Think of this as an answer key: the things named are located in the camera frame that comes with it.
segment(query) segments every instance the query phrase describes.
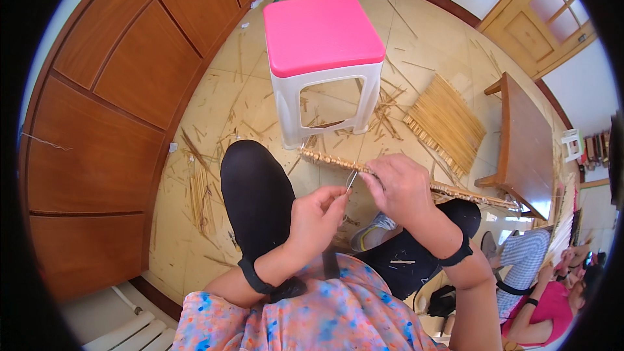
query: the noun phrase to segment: white plastic stool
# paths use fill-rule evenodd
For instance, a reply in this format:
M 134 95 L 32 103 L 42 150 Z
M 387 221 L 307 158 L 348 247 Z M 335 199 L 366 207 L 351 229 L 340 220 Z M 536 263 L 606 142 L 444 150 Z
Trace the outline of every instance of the white plastic stool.
M 568 148 L 568 157 L 565 158 L 565 162 L 576 160 L 583 156 L 585 152 L 585 146 L 581 131 L 578 129 L 570 129 L 564 131 L 564 136 L 561 138 L 561 144 L 565 144 Z
M 286 0 L 264 9 L 266 51 L 283 147 L 343 128 L 368 130 L 377 104 L 386 48 L 357 0 Z M 355 115 L 325 127 L 301 125 L 300 92 L 320 83 L 362 78 Z

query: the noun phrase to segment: person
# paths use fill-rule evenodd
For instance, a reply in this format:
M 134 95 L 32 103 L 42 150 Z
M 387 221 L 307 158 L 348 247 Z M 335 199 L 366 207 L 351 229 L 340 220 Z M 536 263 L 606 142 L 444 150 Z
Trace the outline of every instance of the person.
M 553 266 L 540 269 L 550 243 L 550 233 L 546 230 L 529 230 L 524 235 L 510 236 L 502 252 L 496 255 L 492 255 L 491 247 L 495 243 L 493 239 L 488 241 L 491 238 L 486 234 L 482 242 L 491 267 L 511 266 L 504 284 L 525 290 L 537 275 L 537 283 L 529 295 L 517 295 L 503 289 L 496 292 L 502 335 L 524 347 L 545 346 L 557 340 L 596 288 L 602 277 L 602 267 L 593 266 L 596 268 L 588 270 L 568 290 L 561 282 L 551 282 L 555 273 Z M 571 258 L 572 254 L 564 255 L 566 268 Z
M 501 349 L 494 276 L 460 227 L 465 218 L 480 220 L 478 207 L 460 200 L 435 206 L 427 169 L 403 154 L 368 166 L 378 178 L 361 176 L 375 204 L 404 231 L 353 257 L 326 249 L 351 191 L 322 186 L 295 199 L 261 144 L 230 145 L 222 192 L 243 259 L 185 297 L 172 350 L 446 350 L 402 301 L 438 265 L 457 288 L 450 347 Z

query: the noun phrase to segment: black pants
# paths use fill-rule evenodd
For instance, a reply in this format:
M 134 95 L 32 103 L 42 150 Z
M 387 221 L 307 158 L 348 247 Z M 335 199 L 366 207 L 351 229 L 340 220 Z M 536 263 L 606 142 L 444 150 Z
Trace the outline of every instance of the black pants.
M 230 145 L 223 156 L 221 180 L 225 209 L 245 257 L 255 260 L 286 241 L 293 187 L 264 146 L 252 140 Z M 468 236 L 479 229 L 477 205 L 452 199 L 437 206 Z M 407 230 L 356 257 L 375 269 L 401 300 L 418 291 L 440 269 L 438 260 Z M 390 263 L 395 260 L 415 263 Z

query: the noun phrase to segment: wrist strap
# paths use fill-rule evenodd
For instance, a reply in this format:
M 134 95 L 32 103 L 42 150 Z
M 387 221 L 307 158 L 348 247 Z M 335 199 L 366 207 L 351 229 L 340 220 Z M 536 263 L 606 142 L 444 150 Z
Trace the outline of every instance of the wrist strap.
M 470 248 L 470 239 L 468 238 L 468 235 L 464 233 L 464 231 L 462 231 L 462 235 L 464 236 L 464 239 L 462 240 L 462 246 L 459 247 L 457 252 L 446 259 L 438 259 L 442 267 L 455 266 L 457 263 L 464 260 L 464 257 L 472 255 L 472 249 Z
M 243 257 L 243 259 L 240 259 L 240 261 L 238 262 L 238 266 L 243 270 L 243 275 L 245 276 L 247 283 L 249 284 L 249 286 L 252 287 L 253 290 L 256 291 L 256 293 L 272 293 L 276 289 L 276 287 L 268 283 L 264 283 L 264 281 L 262 281 L 260 277 L 258 277 L 258 274 L 256 274 L 256 269 L 253 268 L 254 262 L 255 259 L 254 261 L 250 261 L 246 257 Z

